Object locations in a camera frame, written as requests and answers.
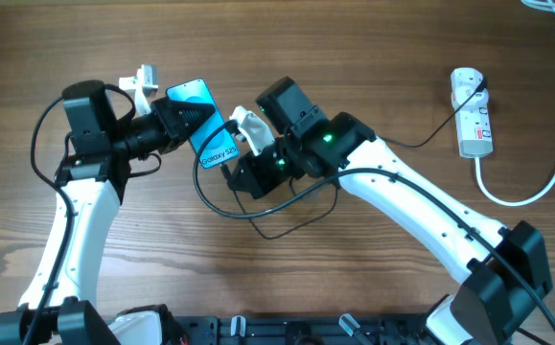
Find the teal-screen Galaxy smartphone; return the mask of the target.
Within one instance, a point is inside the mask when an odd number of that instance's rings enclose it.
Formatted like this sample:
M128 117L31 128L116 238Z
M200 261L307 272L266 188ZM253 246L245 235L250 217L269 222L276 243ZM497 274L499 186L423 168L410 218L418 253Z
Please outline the teal-screen Galaxy smartphone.
M224 123L220 110L204 79L189 80L179 85L171 86L166 95L172 101L194 104L211 104L215 113L190 137L189 141L194 151ZM239 150L230 133L224 129L207 144L199 158L199 164L204 169L211 169L217 165L239 156Z

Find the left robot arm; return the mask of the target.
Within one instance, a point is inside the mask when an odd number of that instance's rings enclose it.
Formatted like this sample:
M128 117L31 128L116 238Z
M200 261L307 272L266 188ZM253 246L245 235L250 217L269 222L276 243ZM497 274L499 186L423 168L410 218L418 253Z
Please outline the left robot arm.
M0 344L44 344L57 334L64 344L186 344L188 333L166 305L120 313L106 323L95 308L109 228L135 177L133 159L176 150L212 116L210 103L150 104L117 117L108 97L118 86L85 80L58 97L71 131L55 176L57 209L36 274L14 311L0 312Z

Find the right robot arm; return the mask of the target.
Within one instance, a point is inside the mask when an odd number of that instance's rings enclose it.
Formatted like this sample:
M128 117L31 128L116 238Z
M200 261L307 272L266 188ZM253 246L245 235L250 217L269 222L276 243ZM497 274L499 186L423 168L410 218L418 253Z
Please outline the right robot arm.
M544 298L552 280L543 236L526 221L507 227L452 198L405 164L355 116L328 118L296 82L282 78L237 107L232 132L251 147L228 178L254 198L309 176L373 205L419 241L459 284L423 327L440 344L504 344Z

